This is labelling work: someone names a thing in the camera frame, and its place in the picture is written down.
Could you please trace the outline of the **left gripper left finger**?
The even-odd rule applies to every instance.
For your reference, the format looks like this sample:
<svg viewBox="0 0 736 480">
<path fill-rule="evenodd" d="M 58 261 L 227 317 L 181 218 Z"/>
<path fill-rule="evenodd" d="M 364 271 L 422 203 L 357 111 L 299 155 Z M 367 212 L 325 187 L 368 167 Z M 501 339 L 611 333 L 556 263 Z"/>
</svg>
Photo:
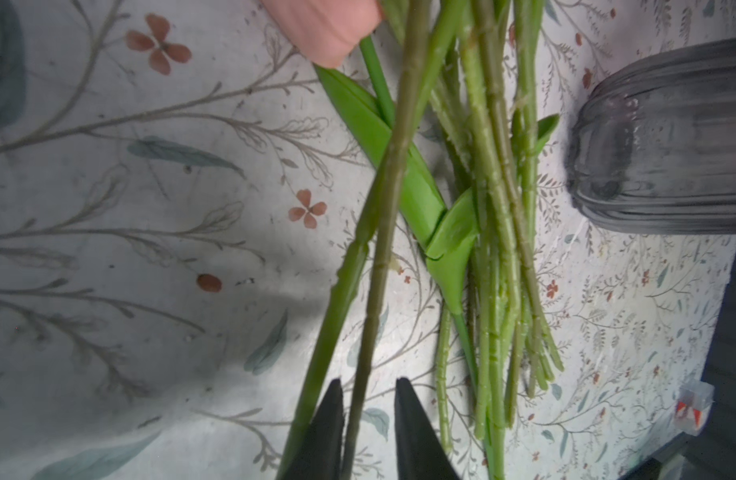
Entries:
<svg viewBox="0 0 736 480">
<path fill-rule="evenodd" d="M 334 379 L 306 430 L 303 446 L 294 456 L 283 479 L 339 479 L 344 427 L 343 388 L 341 380 Z"/>
</svg>

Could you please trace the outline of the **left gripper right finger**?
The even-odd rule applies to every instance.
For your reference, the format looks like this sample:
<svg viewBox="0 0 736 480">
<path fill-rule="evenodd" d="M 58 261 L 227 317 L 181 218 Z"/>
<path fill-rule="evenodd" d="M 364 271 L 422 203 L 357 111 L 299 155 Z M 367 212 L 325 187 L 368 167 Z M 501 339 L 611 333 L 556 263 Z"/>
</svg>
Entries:
<svg viewBox="0 0 736 480">
<path fill-rule="evenodd" d="M 398 478 L 458 480 L 458 474 L 406 377 L 396 381 L 394 410 Z"/>
</svg>

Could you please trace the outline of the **bundle of artificial flowers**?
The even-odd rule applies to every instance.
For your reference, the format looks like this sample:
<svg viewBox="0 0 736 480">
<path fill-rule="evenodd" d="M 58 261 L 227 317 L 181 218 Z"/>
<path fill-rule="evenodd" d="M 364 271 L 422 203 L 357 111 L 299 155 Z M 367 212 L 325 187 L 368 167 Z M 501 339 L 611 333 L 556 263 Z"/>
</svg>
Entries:
<svg viewBox="0 0 736 480">
<path fill-rule="evenodd" d="M 345 427 L 339 479 L 352 475 L 384 310 L 398 219 L 442 298 L 436 352 L 448 460 L 450 336 L 474 393 L 474 435 L 492 479 L 506 475 L 507 430 L 527 390 L 563 367 L 534 263 L 538 159 L 559 119 L 537 115 L 539 1 L 269 1 L 310 60 L 377 174 L 357 221 L 303 387 L 278 475 L 283 479 L 329 384 L 340 379 Z"/>
</svg>

